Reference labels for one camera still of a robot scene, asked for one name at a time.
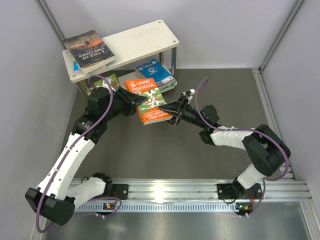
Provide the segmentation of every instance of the orange book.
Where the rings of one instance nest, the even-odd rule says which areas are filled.
[[[158,109],[158,106],[167,103],[153,78],[127,80],[124,85],[129,92],[148,98],[136,109],[143,125],[167,121],[172,118],[171,114]]]

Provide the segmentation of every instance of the white shelf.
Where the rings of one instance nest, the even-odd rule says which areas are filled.
[[[74,71],[74,57],[69,50],[62,52],[72,83],[87,79],[91,74],[102,74],[179,45],[179,40],[163,20],[157,20],[106,36],[103,38],[103,41],[114,53],[115,61],[88,74],[84,74],[81,70]]]

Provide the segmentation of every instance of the blue book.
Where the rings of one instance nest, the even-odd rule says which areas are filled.
[[[159,90],[173,84],[176,79],[168,72],[164,66],[155,59],[152,59],[136,67],[136,71],[146,79],[153,78]]]

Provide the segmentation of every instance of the shelf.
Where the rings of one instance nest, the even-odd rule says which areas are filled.
[[[163,20],[157,20],[103,38],[115,55],[115,61],[88,74],[74,71],[74,57],[69,50],[62,52],[66,69],[72,83],[87,79],[91,74],[102,74],[140,59],[173,49],[179,40]]]

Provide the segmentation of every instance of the book cover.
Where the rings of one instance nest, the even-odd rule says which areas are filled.
[[[114,61],[115,55],[95,30],[63,40],[83,72],[96,65],[95,69]]]
[[[168,72],[164,66],[162,66],[161,63],[155,59],[137,66],[136,70],[144,78],[153,78],[160,90],[175,82],[175,78],[171,75],[171,73]]]
[[[167,121],[172,118],[171,114],[158,109],[158,106],[166,104],[166,101],[153,78],[127,80],[124,85],[129,92],[148,98],[137,107],[143,125]]]
[[[110,79],[109,82],[110,82],[110,84],[111,84],[111,86],[112,86],[113,88],[117,89],[117,88],[120,87],[119,81],[118,81],[117,76],[116,76],[115,74],[112,74],[112,75],[110,75],[110,76],[107,76],[106,78],[107,78],[107,79]],[[104,80],[102,80],[102,79],[100,79],[100,80],[98,80],[98,81],[95,81],[95,82],[93,83],[93,85],[94,85],[95,87],[102,87],[103,84],[104,84]]]

